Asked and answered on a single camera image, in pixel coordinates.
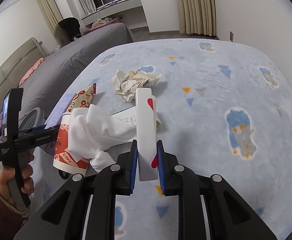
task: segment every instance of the headboard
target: headboard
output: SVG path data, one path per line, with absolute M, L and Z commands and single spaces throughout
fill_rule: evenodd
M 0 67 L 0 113 L 5 96 L 17 88 L 21 78 L 45 53 L 35 38 L 21 45 Z

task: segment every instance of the electrical socket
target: electrical socket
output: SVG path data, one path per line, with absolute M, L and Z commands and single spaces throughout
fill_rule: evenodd
M 230 32 L 229 34 L 229 39 L 231 40 L 231 42 L 234 42 L 234 34 L 232 32 Z

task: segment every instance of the maroon sleeve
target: maroon sleeve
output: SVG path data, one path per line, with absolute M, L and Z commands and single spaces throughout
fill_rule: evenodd
M 11 211 L 0 200 L 0 233 L 6 240 L 13 240 L 15 234 L 19 231 L 24 218 L 21 215 Z

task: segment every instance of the wooden floor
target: wooden floor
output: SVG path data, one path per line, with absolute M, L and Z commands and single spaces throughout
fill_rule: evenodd
M 149 41 L 160 39 L 180 39 L 180 38 L 195 38 L 195 39 L 211 39 L 219 40 L 217 36 L 210 37 L 208 35 L 198 34 L 165 34 L 165 35 L 149 35 L 148 27 L 132 29 L 131 32 L 135 35 L 136 41 Z

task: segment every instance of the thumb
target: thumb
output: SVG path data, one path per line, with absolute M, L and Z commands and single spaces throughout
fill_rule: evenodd
M 15 177 L 15 169 L 2 167 L 0 170 L 0 195 L 6 201 L 9 201 L 11 194 L 7 185 L 8 180 Z

